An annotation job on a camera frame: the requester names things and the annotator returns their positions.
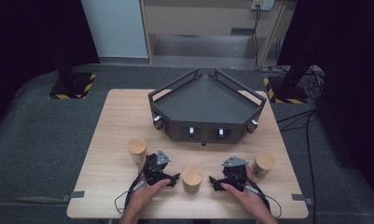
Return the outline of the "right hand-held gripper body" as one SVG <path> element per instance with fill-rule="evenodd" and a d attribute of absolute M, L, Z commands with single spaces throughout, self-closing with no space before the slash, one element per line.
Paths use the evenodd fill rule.
<path fill-rule="evenodd" d="M 246 182 L 246 167 L 249 161 L 231 156 L 221 163 L 226 183 L 237 190 L 243 190 Z"/>

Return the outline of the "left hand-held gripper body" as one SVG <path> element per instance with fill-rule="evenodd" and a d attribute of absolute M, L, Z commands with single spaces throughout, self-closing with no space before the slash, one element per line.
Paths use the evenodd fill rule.
<path fill-rule="evenodd" d="M 143 173 L 148 185 L 154 185 L 163 179 L 173 179 L 171 175 L 163 172 L 171 159 L 159 149 L 157 153 L 152 153 L 146 157 Z"/>

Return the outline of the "glass jar with bamboo lid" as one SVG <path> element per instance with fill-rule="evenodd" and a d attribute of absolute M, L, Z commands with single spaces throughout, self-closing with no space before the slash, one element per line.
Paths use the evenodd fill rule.
<path fill-rule="evenodd" d="M 275 167 L 275 164 L 276 161 L 270 154 L 257 154 L 252 165 L 254 177 L 259 179 L 264 178 Z"/>
<path fill-rule="evenodd" d="M 201 186 L 202 170 L 197 166 L 188 166 L 182 173 L 183 188 L 186 193 L 197 193 Z"/>
<path fill-rule="evenodd" d="M 139 165 L 146 156 L 146 148 L 147 142 L 144 138 L 133 138 L 129 141 L 127 149 L 136 165 Z"/>

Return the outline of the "black corner shelf rack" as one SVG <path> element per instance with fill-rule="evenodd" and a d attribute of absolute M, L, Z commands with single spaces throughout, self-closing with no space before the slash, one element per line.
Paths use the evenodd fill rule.
<path fill-rule="evenodd" d="M 175 142 L 236 144 L 257 129 L 266 98 L 216 70 L 198 70 L 148 94 L 154 127 Z"/>

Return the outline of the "person's left hand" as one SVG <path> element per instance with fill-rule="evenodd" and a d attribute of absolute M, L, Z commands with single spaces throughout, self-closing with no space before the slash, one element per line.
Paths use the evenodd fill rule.
<path fill-rule="evenodd" d="M 147 183 L 144 183 L 137 191 L 135 191 L 130 197 L 130 201 L 127 205 L 127 212 L 134 212 L 136 214 L 141 213 L 144 208 L 150 203 L 152 198 L 168 184 L 171 183 L 171 180 L 166 178 L 162 179 L 156 184 L 150 186 Z"/>

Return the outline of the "person's right hand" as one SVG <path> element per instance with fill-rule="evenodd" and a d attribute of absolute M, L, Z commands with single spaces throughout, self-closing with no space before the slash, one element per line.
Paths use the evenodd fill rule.
<path fill-rule="evenodd" d="M 261 198 L 254 192 L 247 189 L 239 191 L 226 183 L 222 183 L 221 185 L 226 192 L 232 195 L 241 204 L 242 208 L 255 219 L 262 213 L 270 213 Z"/>

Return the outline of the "grey tape strip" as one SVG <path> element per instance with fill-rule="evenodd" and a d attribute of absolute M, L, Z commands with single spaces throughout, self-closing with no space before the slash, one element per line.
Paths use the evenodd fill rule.
<path fill-rule="evenodd" d="M 303 194 L 292 193 L 291 196 L 293 201 L 304 202 L 307 205 L 314 205 L 313 198 L 307 198 Z"/>
<path fill-rule="evenodd" d="M 62 197 L 62 202 L 63 203 L 68 203 L 71 199 L 74 198 L 83 198 L 85 195 L 84 190 L 79 190 L 79 191 L 73 191 L 70 194 L 66 194 Z"/>

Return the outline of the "striped black stand base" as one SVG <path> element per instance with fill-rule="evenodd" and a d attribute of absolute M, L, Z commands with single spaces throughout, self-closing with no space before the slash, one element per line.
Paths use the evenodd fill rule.
<path fill-rule="evenodd" d="M 83 99 L 87 96 L 96 76 L 92 73 L 60 75 L 49 92 L 50 99 Z"/>
<path fill-rule="evenodd" d="M 282 77 L 265 77 L 264 84 L 272 103 L 307 104 L 308 95 L 297 84 L 295 87 L 286 87 Z"/>

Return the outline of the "white panel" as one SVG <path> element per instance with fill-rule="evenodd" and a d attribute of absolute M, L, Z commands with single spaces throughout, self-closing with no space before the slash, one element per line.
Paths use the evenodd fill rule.
<path fill-rule="evenodd" d="M 102 58 L 147 58 L 140 0 L 81 0 Z"/>

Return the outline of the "light wooden cabinet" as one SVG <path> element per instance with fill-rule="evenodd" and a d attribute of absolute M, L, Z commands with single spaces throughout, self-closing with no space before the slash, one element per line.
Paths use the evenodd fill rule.
<path fill-rule="evenodd" d="M 252 10 L 252 0 L 140 0 L 148 57 L 162 35 L 246 37 L 262 65 L 274 40 L 285 37 L 293 0 L 275 0 L 272 10 Z"/>

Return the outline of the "black curtain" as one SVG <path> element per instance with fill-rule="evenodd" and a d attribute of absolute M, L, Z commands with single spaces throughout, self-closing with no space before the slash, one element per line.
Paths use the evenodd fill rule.
<path fill-rule="evenodd" d="M 0 120 L 22 84 L 56 69 L 53 51 L 99 61 L 81 0 L 0 0 Z"/>
<path fill-rule="evenodd" d="M 374 0 L 298 0 L 279 64 L 290 66 L 289 47 L 312 30 L 312 65 L 325 73 L 318 114 L 339 159 L 374 190 Z"/>

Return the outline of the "black stand post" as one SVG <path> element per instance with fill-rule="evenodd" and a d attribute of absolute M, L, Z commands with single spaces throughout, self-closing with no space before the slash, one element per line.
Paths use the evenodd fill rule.
<path fill-rule="evenodd" d="M 54 86 L 55 91 L 75 91 L 77 89 L 75 73 L 67 62 L 66 57 L 56 40 L 51 40 L 48 44 L 48 54 L 50 55 L 53 65 L 59 72 L 59 78 Z"/>
<path fill-rule="evenodd" d="M 289 51 L 294 52 L 294 57 L 281 84 L 283 93 L 292 94 L 297 89 L 299 80 L 314 61 L 319 42 L 320 36 L 316 30 L 312 30 L 303 40 L 289 47 Z"/>

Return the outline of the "white wall power outlet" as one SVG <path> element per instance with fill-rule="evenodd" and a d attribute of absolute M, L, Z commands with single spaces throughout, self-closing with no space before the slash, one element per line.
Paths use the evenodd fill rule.
<path fill-rule="evenodd" d="M 275 0 L 252 0 L 252 10 L 270 11 L 273 8 Z"/>

